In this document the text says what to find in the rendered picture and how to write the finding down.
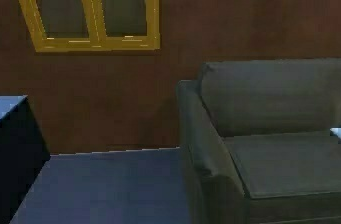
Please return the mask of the black cabinet with pale top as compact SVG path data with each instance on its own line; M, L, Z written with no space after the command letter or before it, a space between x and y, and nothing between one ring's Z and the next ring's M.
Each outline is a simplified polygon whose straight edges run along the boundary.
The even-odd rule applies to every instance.
M0 96L0 224L9 224L50 153L28 98Z

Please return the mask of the yellow framed window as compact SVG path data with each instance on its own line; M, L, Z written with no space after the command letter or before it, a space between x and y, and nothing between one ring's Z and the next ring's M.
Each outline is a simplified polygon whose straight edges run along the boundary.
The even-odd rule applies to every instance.
M38 53L157 50L159 0L18 0Z

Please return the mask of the dark grey sofa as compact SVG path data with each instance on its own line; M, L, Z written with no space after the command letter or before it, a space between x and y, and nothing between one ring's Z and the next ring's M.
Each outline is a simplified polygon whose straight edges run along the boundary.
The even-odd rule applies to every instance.
M176 96L191 224L341 224L341 58L206 62Z

